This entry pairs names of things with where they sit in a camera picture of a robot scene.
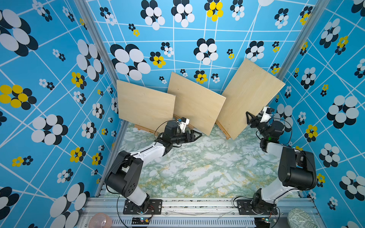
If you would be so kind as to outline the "wooden easel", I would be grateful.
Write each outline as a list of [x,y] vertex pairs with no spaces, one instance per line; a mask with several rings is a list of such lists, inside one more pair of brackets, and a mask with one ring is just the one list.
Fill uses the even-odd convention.
[[[174,119],[176,119],[176,120],[180,120],[181,119],[181,117],[179,117],[179,116],[177,116],[177,115],[173,115],[173,117],[174,117]],[[193,125],[191,125],[190,123],[187,123],[186,124],[186,127],[188,127],[190,130],[193,130],[194,129],[194,126]]]
[[230,135],[227,133],[227,131],[226,131],[226,130],[225,130],[225,128],[221,125],[221,123],[220,123],[218,120],[216,120],[216,122],[215,122],[215,123],[218,125],[219,129],[220,129],[220,130],[224,133],[226,140],[231,139]]
[[145,127],[142,127],[142,126],[139,126],[137,124],[134,124],[134,128],[136,128],[137,130],[142,130],[142,131],[145,131],[145,132],[149,132],[149,133],[152,133],[154,135],[157,134],[157,131],[156,130],[151,130],[151,129],[148,129],[148,128],[145,128]]

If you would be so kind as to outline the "plywood board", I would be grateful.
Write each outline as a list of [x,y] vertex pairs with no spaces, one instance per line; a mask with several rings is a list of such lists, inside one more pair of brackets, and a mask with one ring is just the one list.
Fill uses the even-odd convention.
[[245,59],[223,91],[226,98],[217,120],[231,139],[248,126],[246,112],[257,115],[280,92],[285,83]]
[[226,98],[175,72],[171,73],[167,93],[175,96],[174,115],[210,135]]
[[118,80],[117,100],[120,119],[140,127],[160,133],[173,119],[174,95]]

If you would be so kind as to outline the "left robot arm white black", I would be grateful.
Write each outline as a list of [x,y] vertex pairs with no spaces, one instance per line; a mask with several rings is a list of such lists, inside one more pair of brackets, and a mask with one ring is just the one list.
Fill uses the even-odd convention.
[[157,135],[151,145],[132,153],[120,151],[105,177],[106,189],[114,190],[111,194],[126,198],[138,212],[146,212],[150,208],[150,196],[138,186],[142,169],[155,159],[167,155],[174,147],[202,137],[202,133],[186,129],[188,121],[184,117],[168,120],[164,122],[164,131]]

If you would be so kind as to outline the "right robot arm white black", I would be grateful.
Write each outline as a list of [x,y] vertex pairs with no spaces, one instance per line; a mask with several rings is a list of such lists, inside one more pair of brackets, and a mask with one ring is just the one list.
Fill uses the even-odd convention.
[[262,135],[262,151],[280,158],[277,179],[267,187],[258,189],[252,198],[251,207],[256,214],[274,212],[280,199],[290,193],[311,190],[317,185],[313,153],[279,142],[285,124],[282,121],[269,124],[272,111],[272,108],[266,106],[257,116],[246,112],[247,124]]

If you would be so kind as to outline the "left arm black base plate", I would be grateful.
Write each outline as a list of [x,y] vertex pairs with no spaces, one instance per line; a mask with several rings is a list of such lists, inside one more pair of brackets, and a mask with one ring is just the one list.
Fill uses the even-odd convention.
[[136,205],[130,200],[125,200],[123,209],[124,215],[160,215],[162,211],[162,199],[149,199],[144,202],[141,206]]

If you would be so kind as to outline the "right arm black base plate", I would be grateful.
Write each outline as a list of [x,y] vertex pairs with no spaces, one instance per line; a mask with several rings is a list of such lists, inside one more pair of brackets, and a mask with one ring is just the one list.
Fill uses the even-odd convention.
[[255,203],[249,199],[238,199],[235,201],[240,215],[278,215],[275,204],[259,201]]

